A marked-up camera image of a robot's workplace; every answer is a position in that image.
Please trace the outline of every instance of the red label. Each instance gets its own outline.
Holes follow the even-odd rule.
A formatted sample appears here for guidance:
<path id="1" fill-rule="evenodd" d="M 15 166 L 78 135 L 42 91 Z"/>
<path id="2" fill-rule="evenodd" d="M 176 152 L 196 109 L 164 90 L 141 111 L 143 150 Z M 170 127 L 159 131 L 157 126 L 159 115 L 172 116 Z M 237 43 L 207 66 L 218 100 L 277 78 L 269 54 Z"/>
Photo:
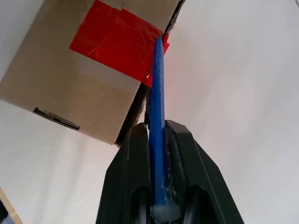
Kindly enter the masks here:
<path id="1" fill-rule="evenodd" d="M 151 86 L 154 44 L 161 33 L 132 13 L 96 0 L 70 49 Z"/>

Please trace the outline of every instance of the blue stick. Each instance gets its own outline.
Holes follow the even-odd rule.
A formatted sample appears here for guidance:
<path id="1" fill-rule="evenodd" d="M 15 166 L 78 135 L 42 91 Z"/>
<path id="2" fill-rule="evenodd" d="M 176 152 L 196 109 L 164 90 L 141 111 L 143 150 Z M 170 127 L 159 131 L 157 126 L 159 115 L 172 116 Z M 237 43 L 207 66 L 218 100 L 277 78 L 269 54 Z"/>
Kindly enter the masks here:
<path id="1" fill-rule="evenodd" d="M 153 82 L 150 100 L 149 148 L 153 205 L 166 203 L 164 182 L 167 181 L 165 116 L 164 116 L 164 49 L 158 38 L 154 49 Z"/>

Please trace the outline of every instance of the white wall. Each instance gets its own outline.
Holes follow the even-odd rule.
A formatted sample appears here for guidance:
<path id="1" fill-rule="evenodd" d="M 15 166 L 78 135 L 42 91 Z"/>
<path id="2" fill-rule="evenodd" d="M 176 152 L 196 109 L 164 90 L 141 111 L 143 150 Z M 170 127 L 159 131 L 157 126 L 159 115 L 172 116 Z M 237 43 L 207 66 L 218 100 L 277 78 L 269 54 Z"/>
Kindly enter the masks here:
<path id="1" fill-rule="evenodd" d="M 0 76 L 40 4 L 0 1 Z M 298 223 L 295 1 L 186 0 L 169 42 L 166 118 L 218 164 L 245 223 Z M 25 224 L 94 223 L 115 147 L 0 102 L 0 148 L 0 186 Z"/>

